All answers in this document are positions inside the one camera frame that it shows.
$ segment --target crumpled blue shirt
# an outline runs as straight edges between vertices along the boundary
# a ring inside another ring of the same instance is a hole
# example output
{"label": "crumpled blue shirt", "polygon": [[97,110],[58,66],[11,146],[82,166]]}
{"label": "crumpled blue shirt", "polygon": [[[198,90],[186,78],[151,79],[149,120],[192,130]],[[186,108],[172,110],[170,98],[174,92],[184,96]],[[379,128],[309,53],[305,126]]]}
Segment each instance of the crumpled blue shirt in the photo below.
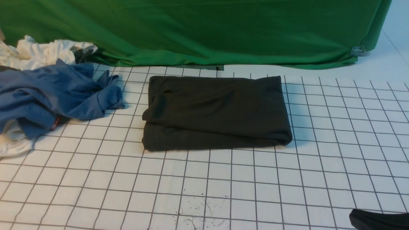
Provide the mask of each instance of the crumpled blue shirt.
{"label": "crumpled blue shirt", "polygon": [[60,116],[91,120],[105,110],[125,108],[118,75],[105,71],[97,82],[90,63],[67,65],[57,60],[35,70],[0,72],[0,133],[17,119],[29,139],[51,129]]}

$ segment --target white floor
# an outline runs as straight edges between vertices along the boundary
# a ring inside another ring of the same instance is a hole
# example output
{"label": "white floor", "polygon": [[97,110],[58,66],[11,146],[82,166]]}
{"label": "white floor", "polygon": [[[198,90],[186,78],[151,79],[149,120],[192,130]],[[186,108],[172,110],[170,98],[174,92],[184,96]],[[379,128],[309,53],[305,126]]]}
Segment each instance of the white floor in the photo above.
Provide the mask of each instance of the white floor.
{"label": "white floor", "polygon": [[[408,0],[394,0],[377,48],[344,68],[96,65],[96,77],[107,69],[121,76],[126,109],[71,120],[30,154],[2,158],[0,229],[344,230],[353,229],[353,208],[408,212],[409,23],[400,24],[407,9]],[[281,75],[294,141],[145,151],[148,79],[160,74]]]}

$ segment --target green backdrop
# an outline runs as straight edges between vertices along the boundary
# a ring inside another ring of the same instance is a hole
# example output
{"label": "green backdrop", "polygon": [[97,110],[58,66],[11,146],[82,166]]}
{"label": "green backdrop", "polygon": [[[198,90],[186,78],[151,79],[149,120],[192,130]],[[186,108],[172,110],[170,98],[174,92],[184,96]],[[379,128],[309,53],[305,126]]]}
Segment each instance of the green backdrop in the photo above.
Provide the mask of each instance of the green backdrop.
{"label": "green backdrop", "polygon": [[332,68],[372,50],[392,0],[2,0],[6,43],[90,41],[111,65]]}

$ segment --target red tag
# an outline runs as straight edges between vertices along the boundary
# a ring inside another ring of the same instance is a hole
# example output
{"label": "red tag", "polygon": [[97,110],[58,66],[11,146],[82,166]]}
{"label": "red tag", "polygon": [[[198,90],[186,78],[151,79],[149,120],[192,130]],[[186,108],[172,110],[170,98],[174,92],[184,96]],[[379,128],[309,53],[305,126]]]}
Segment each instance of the red tag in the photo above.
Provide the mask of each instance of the red tag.
{"label": "red tag", "polygon": [[54,130],[55,128],[57,128],[60,121],[61,121],[60,117],[57,117],[57,119],[55,119],[54,124],[51,126],[51,131]]}

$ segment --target black fabric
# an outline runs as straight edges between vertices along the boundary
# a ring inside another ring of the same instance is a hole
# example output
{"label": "black fabric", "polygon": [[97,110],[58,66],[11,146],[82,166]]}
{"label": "black fabric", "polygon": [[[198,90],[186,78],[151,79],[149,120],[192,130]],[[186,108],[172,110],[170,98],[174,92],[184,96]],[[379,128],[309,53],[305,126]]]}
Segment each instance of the black fabric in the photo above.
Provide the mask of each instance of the black fabric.
{"label": "black fabric", "polygon": [[94,50],[88,50],[84,53],[82,49],[79,49],[74,52],[74,57],[75,57],[75,63],[85,63],[87,61],[87,58],[92,55]]}
{"label": "black fabric", "polygon": [[6,71],[6,70],[20,71],[20,70],[18,70],[18,69],[13,68],[13,67],[0,65],[0,72]]}
{"label": "black fabric", "polygon": [[354,209],[349,214],[352,226],[358,230],[408,230],[409,213],[381,214]]}
{"label": "black fabric", "polygon": [[142,142],[150,151],[287,145],[281,77],[150,78]]}

